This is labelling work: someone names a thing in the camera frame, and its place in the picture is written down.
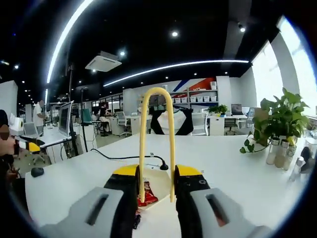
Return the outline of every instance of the yellow u-shaped handle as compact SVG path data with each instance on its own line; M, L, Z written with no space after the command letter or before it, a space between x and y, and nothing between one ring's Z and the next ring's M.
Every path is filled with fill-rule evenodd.
M174 174L175 174L175 137L174 137L174 116L173 116L173 104L170 94L163 88L151 88L146 92L143 99L143 107L141 114L141 131L140 131L140 197L141 202L144 202L145 192L143 183L143 164L145 154L145 135L146 135L146 124L147 124L147 105L150 100L150 96L154 93L160 93L165 97L168 113L168 125L169 125L169 152L170 152L170 201L174 201Z

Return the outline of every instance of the glass bottle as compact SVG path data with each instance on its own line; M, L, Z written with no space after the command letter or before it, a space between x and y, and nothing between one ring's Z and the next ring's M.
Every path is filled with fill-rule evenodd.
M279 145L279 138L277 137L272 138L271 145L269 148L269 153L266 159L266 163L268 165L274 164L275 156L278 151L278 145Z
M305 164L304 158L302 156L298 157L294 166L294 169L292 171L291 176L289 177L289 180L291 182L294 182L295 179L297 179L300 176L301 167Z
M283 169L284 170L288 170L289 169L289 166L291 165L292 163L292 160L293 160L293 156L295 154L295 151L296 151L296 146L289 146L288 147L288 151L287 151L287 156L286 156L286 159L285 159L285 162L284 162L284 165L283 165Z
M274 161L274 164L277 168L281 168L284 165L288 145L289 145L289 142L287 140L281 141L281 145L278 148L275 161Z

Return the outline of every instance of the red snack package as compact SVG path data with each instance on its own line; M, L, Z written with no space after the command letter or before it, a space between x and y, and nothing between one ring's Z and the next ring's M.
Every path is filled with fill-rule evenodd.
M151 188L150 182L144 182L144 189L145 189L145 200L141 202L140 195L138 195L138 205L139 207L145 207L151 203L157 202L158 198L154 196Z

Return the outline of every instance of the black computer mouse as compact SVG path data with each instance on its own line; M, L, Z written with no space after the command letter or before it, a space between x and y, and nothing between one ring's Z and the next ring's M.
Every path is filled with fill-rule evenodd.
M38 176L41 176L42 174L44 174L44 169L43 168L33 168L33 169L31 169L31 175L34 178L36 178Z

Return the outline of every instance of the black ceiling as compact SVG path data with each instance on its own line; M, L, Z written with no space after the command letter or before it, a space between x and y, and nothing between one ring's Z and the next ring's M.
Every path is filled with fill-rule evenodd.
M100 83L179 62L198 60L251 60L267 39L276 35L281 16L271 0L218 1L129 1L95 0L80 16L58 55L49 85L48 69L63 27L83 0L11 0L6 2L8 15L0 15L0 82L15 80L18 102L30 103L44 98L50 88L49 101L68 92L69 72L74 64L72 87ZM234 11L236 2L239 8ZM246 26L241 33L237 22ZM171 37L178 31L177 38ZM85 66L100 51L118 55L124 50L122 65L109 71L92 73ZM171 80L224 75L239 77L250 64L199 64L162 70L102 88L106 96L122 92L122 87L139 87Z

